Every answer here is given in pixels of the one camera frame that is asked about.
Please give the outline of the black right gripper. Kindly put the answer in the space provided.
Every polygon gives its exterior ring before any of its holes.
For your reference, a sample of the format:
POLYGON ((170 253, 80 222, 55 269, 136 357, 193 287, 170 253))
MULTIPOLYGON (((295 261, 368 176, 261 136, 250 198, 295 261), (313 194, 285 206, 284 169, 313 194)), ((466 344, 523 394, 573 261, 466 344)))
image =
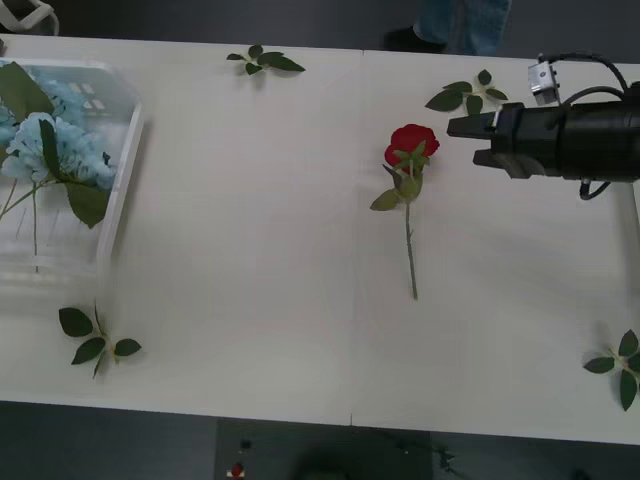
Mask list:
POLYGON ((508 103, 497 112, 452 118, 446 133, 453 138, 491 139, 491 149, 475 151, 476 166, 503 170, 512 179, 562 178, 559 112, 559 107, 508 103))

